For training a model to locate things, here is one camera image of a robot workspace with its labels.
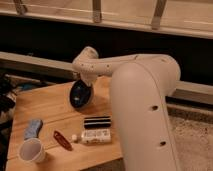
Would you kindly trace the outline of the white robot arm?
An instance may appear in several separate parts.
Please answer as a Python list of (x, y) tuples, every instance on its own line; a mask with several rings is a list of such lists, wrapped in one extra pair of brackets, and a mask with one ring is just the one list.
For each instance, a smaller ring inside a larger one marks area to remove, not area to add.
[(91, 47), (72, 62), (90, 86), (111, 78), (110, 103), (126, 171), (181, 171), (166, 100), (180, 80), (180, 67), (163, 54), (103, 58)]

